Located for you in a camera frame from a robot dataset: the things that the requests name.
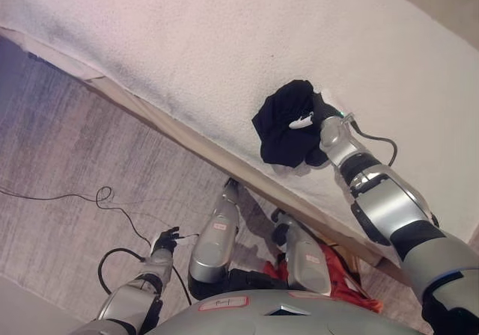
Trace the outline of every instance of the white bedsheet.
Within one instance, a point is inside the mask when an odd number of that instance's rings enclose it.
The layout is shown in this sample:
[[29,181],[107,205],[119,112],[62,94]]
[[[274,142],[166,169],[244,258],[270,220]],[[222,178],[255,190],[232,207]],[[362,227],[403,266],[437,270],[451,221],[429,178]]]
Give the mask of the white bedsheet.
[[[478,225],[479,53],[404,0],[0,0],[28,34],[196,129],[355,230],[332,169],[279,176],[250,119],[291,79],[327,87],[447,231]],[[386,162],[387,144],[365,142]]]

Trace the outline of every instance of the red cloth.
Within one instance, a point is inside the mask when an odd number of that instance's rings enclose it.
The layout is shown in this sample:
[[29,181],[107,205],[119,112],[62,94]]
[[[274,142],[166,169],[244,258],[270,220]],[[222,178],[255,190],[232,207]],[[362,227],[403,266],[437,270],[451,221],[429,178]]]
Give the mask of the red cloth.
[[[346,281],[347,271],[344,269],[336,253],[327,245],[320,244],[320,247],[326,256],[326,264],[331,280],[331,298],[347,301],[348,303],[358,305],[375,313],[380,313],[383,306],[382,302],[376,299],[366,298],[360,292],[351,289]],[[286,281],[288,276],[286,260],[280,261],[277,268],[275,268],[272,263],[266,262],[263,273],[275,279]]]

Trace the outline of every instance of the black wire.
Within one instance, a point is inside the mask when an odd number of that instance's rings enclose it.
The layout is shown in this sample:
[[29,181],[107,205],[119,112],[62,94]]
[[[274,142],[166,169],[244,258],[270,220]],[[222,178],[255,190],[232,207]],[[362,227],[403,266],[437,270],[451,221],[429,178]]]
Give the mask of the black wire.
[[180,283],[181,283],[181,286],[183,287],[183,291],[185,292],[186,300],[188,301],[188,304],[191,305],[191,304],[192,304],[192,299],[189,297],[188,290],[186,289],[185,283],[183,282],[183,279],[181,278],[180,273],[179,273],[178,270],[174,267],[174,265],[173,265],[173,270],[174,270],[174,273],[177,275],[178,280],[179,280]]
[[[100,193],[103,191],[103,190],[107,190],[108,191],[108,195],[106,195],[105,197],[103,198],[98,198],[98,196],[100,195]],[[103,209],[103,210],[119,210],[120,212],[122,212],[126,218],[128,219],[128,222],[129,222],[129,225],[132,226],[132,229],[133,229],[133,232],[135,232],[135,234],[140,238],[140,239],[143,239],[147,244],[148,244],[148,247],[151,248],[151,243],[148,239],[146,239],[142,234],[138,233],[135,225],[133,224],[133,221],[131,219],[131,217],[128,215],[128,213],[125,211],[125,209],[123,208],[120,208],[119,206],[101,206],[99,202],[105,200],[105,199],[108,199],[113,193],[113,190],[112,190],[112,187],[109,187],[107,185],[104,185],[102,188],[98,189],[97,191],[97,195],[95,197],[95,203],[97,205],[98,208],[100,209]]]
[[[42,198],[42,197],[30,197],[28,195],[22,195],[22,194],[18,194],[18,193],[15,193],[13,191],[8,191],[8,190],[4,190],[6,188],[3,188],[3,187],[0,187],[0,193],[4,194],[4,195],[7,195],[7,196],[10,196],[10,197],[17,197],[17,198],[21,198],[21,199],[26,199],[26,200],[44,200],[44,201],[48,201],[48,200],[59,200],[59,199],[62,199],[62,198],[66,198],[66,197],[78,197],[78,198],[81,198],[83,200],[86,200],[87,202],[92,202],[92,203],[95,203],[97,205],[97,207],[101,210],[119,210],[120,212],[122,212],[125,216],[126,216],[126,219],[128,219],[128,222],[129,222],[129,225],[132,227],[133,229],[133,232],[135,232],[135,234],[142,240],[144,240],[147,244],[148,244],[148,247],[151,248],[151,243],[148,239],[146,239],[142,234],[140,234],[131,217],[128,215],[128,213],[125,211],[125,209],[123,208],[120,208],[120,207],[109,207],[109,206],[101,206],[100,205],[100,202],[103,202],[104,200],[107,200],[111,197],[111,195],[113,194],[113,189],[112,187],[108,186],[108,185],[104,185],[103,187],[101,187],[100,189],[98,189],[97,191],[97,195],[95,196],[95,199],[90,199],[88,197],[85,197],[81,194],[77,194],[77,193],[69,193],[69,194],[63,194],[63,195],[59,195],[57,197],[46,197],[46,198]],[[107,194],[104,195],[103,197],[100,197],[102,191],[105,191],[107,190]],[[184,236],[183,238],[187,238],[189,236],[199,236],[199,234],[190,234],[188,236]],[[112,292],[110,291],[110,289],[108,289],[107,285],[105,284],[105,281],[103,279],[103,274],[102,274],[102,267],[103,267],[103,263],[105,262],[106,258],[111,254],[111,253],[115,253],[116,251],[119,251],[119,249],[121,249],[121,251],[125,251],[126,253],[129,253],[135,257],[137,257],[137,259],[140,259],[141,261],[144,261],[144,258],[139,256],[137,253],[131,251],[130,249],[126,249],[126,248],[115,248],[111,251],[109,251],[108,253],[106,253],[103,258],[101,259],[100,261],[100,264],[98,265],[98,269],[97,269],[97,272],[98,272],[98,280],[100,281],[100,285],[103,287],[103,289],[106,291],[107,294],[111,294]],[[181,286],[183,287],[183,291],[185,292],[185,296],[186,296],[186,300],[188,301],[188,304],[191,305],[192,304],[192,300],[191,298],[189,297],[189,294],[188,294],[188,290],[186,289],[186,286],[185,286],[185,283],[183,282],[183,279],[181,278],[180,276],[180,273],[178,272],[178,270],[173,266],[173,270],[174,270],[174,273],[177,275],[178,277],[178,280],[180,281],[181,283]]]
[[139,256],[137,253],[135,253],[134,251],[131,251],[130,249],[127,249],[127,248],[115,248],[115,249],[111,249],[110,251],[108,251],[103,256],[103,258],[100,260],[100,263],[98,264],[98,269],[97,269],[98,281],[100,282],[100,285],[102,286],[103,290],[105,290],[105,292],[108,295],[110,295],[112,293],[112,291],[107,287],[107,285],[105,284],[105,281],[103,279],[103,263],[105,262],[106,258],[108,258],[110,255],[112,255],[113,253],[118,253],[118,252],[124,252],[124,253],[128,253],[130,255],[133,255],[140,262],[145,261],[144,257]]
[[389,143],[390,145],[392,145],[393,152],[392,152],[391,160],[390,160],[389,163],[388,163],[388,166],[391,167],[391,166],[394,164],[394,161],[396,160],[396,156],[397,156],[397,144],[396,144],[396,142],[394,142],[392,139],[389,139],[389,138],[375,137],[375,136],[373,136],[373,135],[368,135],[368,134],[364,133],[364,132],[359,128],[359,125],[358,125],[358,123],[357,123],[355,120],[352,120],[352,121],[351,121],[351,126],[354,128],[354,130],[355,130],[360,136],[362,136],[362,137],[364,137],[364,138],[371,139],[371,140],[373,140],[373,141],[387,142],[387,143]]
[[[100,194],[102,193],[102,191],[105,191],[107,190],[107,194],[103,197],[100,197]],[[77,193],[69,193],[69,194],[63,194],[63,195],[58,195],[57,197],[48,197],[48,198],[42,198],[42,197],[29,197],[28,195],[21,195],[21,194],[18,194],[18,193],[15,193],[13,191],[4,191],[2,189],[0,189],[0,193],[2,194],[5,194],[5,195],[8,195],[8,196],[11,196],[11,197],[17,197],[17,198],[22,198],[22,199],[26,199],[26,200],[59,200],[59,199],[62,199],[62,198],[66,198],[66,197],[78,197],[78,198],[81,198],[83,200],[86,200],[87,202],[92,202],[92,203],[95,203],[97,205],[97,207],[101,210],[119,210],[121,211],[126,219],[128,219],[128,222],[129,222],[129,225],[131,225],[133,231],[135,232],[135,234],[143,239],[145,242],[147,242],[148,246],[151,247],[151,243],[150,241],[148,241],[148,239],[146,239],[144,236],[142,236],[136,229],[135,225],[133,224],[133,221],[131,219],[131,217],[128,215],[128,213],[125,212],[125,210],[123,208],[120,208],[120,207],[107,207],[107,206],[101,206],[100,205],[100,202],[103,202],[104,200],[107,200],[111,197],[111,195],[113,194],[113,190],[112,190],[112,187],[110,186],[107,186],[107,185],[104,185],[103,187],[101,187],[100,189],[98,189],[97,191],[97,196],[95,197],[95,199],[90,199],[88,197],[85,197],[83,195],[80,195],[80,194],[77,194]]]

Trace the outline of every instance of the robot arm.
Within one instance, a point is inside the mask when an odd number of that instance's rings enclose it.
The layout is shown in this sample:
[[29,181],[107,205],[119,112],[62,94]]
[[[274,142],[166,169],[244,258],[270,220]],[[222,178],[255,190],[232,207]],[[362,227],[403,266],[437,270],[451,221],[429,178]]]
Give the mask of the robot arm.
[[113,291],[97,318],[71,335],[142,335],[155,328],[162,308],[160,296],[171,278],[178,230],[163,232],[135,279]]
[[367,236],[396,250],[436,334],[477,334],[478,255],[433,224],[424,198],[351,135],[348,117],[321,123],[320,148],[347,184]]

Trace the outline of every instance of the gray carpet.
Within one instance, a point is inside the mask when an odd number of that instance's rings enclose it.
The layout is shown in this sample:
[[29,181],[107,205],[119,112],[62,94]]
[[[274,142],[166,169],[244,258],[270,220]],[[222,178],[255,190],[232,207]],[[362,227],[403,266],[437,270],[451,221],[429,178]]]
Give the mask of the gray carpet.
[[[131,214],[138,231],[152,238],[179,225],[201,230],[228,178],[84,85],[0,39],[0,186],[38,197],[79,192],[93,197],[110,185],[110,206]],[[242,226],[234,266],[261,269],[277,250],[267,217],[275,208],[242,189]],[[145,254],[125,217],[78,198],[39,202],[0,194],[0,275],[87,321],[106,298],[97,263],[111,248]],[[192,238],[179,245],[174,262],[186,278]],[[114,288],[138,263],[123,254],[105,266]],[[364,287],[385,302],[384,314],[428,331],[412,292],[363,265]],[[186,300],[176,278],[166,289],[164,321]]]

